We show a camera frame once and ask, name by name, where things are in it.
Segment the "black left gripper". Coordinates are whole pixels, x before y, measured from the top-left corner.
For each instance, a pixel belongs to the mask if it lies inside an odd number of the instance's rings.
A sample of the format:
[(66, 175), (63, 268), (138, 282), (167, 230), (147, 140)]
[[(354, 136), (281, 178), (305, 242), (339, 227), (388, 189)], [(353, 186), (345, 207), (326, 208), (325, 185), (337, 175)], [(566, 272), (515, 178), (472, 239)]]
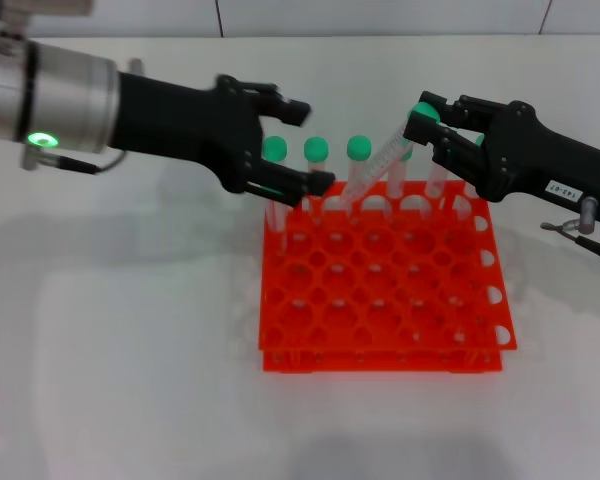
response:
[(113, 147), (200, 164), (231, 193), (249, 193), (290, 207), (323, 197), (335, 182), (325, 171), (301, 172), (257, 159), (261, 117), (302, 126), (311, 107), (272, 83), (221, 76), (208, 90), (121, 73)]

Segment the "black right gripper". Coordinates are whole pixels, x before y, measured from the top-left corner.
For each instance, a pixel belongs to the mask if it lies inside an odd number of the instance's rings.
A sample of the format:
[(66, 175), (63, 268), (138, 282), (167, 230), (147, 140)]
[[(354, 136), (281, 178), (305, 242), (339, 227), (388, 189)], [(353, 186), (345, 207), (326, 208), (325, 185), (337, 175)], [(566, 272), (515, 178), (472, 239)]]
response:
[[(471, 184), (491, 202), (524, 193), (579, 212), (587, 197), (598, 202), (600, 222), (600, 149), (543, 125), (530, 105), (507, 105), (462, 95), (452, 104), (424, 91), (419, 100), (440, 116), (411, 116), (404, 137), (433, 145), (433, 162)], [(479, 147), (457, 129), (482, 133)]]

